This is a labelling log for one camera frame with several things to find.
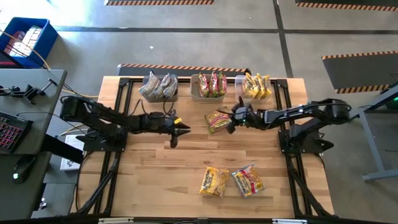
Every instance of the blue plastic crate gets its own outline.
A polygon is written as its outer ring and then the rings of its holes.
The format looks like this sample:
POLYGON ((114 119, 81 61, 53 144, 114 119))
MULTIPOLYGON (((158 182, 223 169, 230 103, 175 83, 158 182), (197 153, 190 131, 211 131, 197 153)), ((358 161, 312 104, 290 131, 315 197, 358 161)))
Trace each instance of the blue plastic crate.
MULTIPOLYGON (((11 19, 10 23, 8 23, 4 31, 10 35, 14 35, 17 31, 23 31, 26 33, 32 26, 43 28, 39 38, 36 41, 36 44, 33 46, 33 49, 44 59, 46 59, 51 51, 52 46, 54 45, 55 40, 58 37, 57 31, 55 31, 55 29, 51 26, 48 19, 14 17, 11 19)), ((7 46, 6 43, 10 41, 10 37, 6 36, 5 34, 1 34, 0 40, 3 40, 0 41, 0 49, 4 50, 7 46)), ((44 64, 44 62, 34 52, 31 52, 29 55, 29 58, 31 58, 33 61, 24 56, 12 57, 25 67, 40 68, 44 64)))

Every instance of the computer mouse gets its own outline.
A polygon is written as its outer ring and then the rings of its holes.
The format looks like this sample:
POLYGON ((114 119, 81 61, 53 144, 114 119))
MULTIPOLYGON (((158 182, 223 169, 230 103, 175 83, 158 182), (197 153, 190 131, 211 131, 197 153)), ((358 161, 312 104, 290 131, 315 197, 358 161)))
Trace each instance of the computer mouse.
POLYGON ((32 170, 35 160, 35 155, 23 155, 14 167, 12 181, 16 184, 25 182, 29 177, 30 170, 32 170))

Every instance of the gray floor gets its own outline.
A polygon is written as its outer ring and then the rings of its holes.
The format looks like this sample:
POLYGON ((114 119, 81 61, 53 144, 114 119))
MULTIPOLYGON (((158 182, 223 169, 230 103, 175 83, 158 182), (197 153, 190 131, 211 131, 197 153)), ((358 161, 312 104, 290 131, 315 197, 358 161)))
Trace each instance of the gray floor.
MULTIPOLYGON (((46 17, 55 26, 193 27, 275 29, 272 0, 216 0, 212 6, 104 6, 102 0, 25 2, 23 10, 6 3, 0 22, 14 16, 46 17)), ((279 0, 285 29, 396 30, 398 12, 347 11, 295 7, 279 0)), ((278 34, 204 34, 137 32, 59 32, 48 63, 68 70, 67 83, 84 94, 96 95, 102 77, 114 75, 120 63, 249 67, 256 73, 286 77, 278 34)), ((398 35, 286 35, 293 75, 304 78, 311 100, 341 98, 353 106, 366 105, 377 93, 337 95, 320 60, 322 55, 397 50, 398 35)), ((50 134, 68 125, 53 119, 50 134)), ((358 122, 322 130, 335 147, 325 153, 326 175, 335 213, 345 218, 397 222, 398 178, 365 184, 361 174, 376 165, 358 122)), ((397 153, 385 155, 388 167, 398 165, 397 153)), ((51 210, 35 217, 67 213, 75 174, 60 173, 52 158, 45 194, 51 210), (63 195, 54 192, 64 191, 63 195)))

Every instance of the wooden tabletop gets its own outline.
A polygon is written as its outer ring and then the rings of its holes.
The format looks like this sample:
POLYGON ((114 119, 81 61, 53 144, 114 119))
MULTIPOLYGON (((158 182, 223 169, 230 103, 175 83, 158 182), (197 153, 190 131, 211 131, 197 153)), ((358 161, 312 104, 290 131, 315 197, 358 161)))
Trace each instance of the wooden tabletop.
MULTIPOLYGON (((114 107, 119 79, 104 77, 100 103, 114 107)), ((303 79, 290 78, 288 84, 292 105, 305 104, 307 94, 303 79)), ((130 112, 142 98, 138 90, 140 86, 141 83, 133 86, 130 112)), ((227 91, 222 103, 196 103, 190 96, 190 84, 179 84, 174 108, 182 122, 191 127, 191 132, 179 137, 175 149, 170 148, 168 135, 129 135, 119 166, 113 217, 294 217, 286 162, 280 153, 277 129, 260 131, 239 127, 234 134, 228 134, 226 130, 209 134, 204 115, 220 105, 232 107, 237 102, 233 84, 228 84, 227 91), (243 199, 234 180, 229 178, 223 198, 199 194, 206 166, 234 172, 250 163, 254 163, 265 190, 243 199)), ((148 112, 163 111, 162 103, 145 102, 144 106, 148 112)), ((266 103, 253 106, 254 109, 275 109, 274 95, 266 103)), ((140 113, 142 109, 138 106, 135 114, 140 113)), ((103 152, 94 152, 83 164, 78 194, 80 206, 98 185, 103 157, 103 152)), ((314 155, 303 154, 302 157, 309 189, 324 208, 333 213, 321 161, 314 155)), ((297 194, 302 203, 301 191, 298 190, 297 194)), ((104 191, 101 211, 107 195, 108 187, 104 191)))

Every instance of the yellow and black striped barrier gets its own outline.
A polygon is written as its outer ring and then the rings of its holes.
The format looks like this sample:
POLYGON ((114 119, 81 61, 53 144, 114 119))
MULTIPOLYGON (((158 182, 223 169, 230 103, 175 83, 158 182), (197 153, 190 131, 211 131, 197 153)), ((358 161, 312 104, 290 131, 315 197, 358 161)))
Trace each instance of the yellow and black striped barrier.
POLYGON ((176 5, 209 5, 214 0, 106 0, 106 6, 176 6, 176 5))
POLYGON ((322 56, 337 93, 382 91, 398 81, 398 50, 322 56))
POLYGON ((220 68, 220 67, 200 67, 200 66, 175 66, 175 65, 143 65, 122 63, 118 66, 116 75, 134 76, 148 75, 149 71, 155 74, 176 74, 181 77, 190 77, 199 73, 223 72, 227 77, 235 77, 243 75, 245 68, 220 68))
POLYGON ((298 7, 398 12, 398 1, 391 0, 296 0, 298 7))

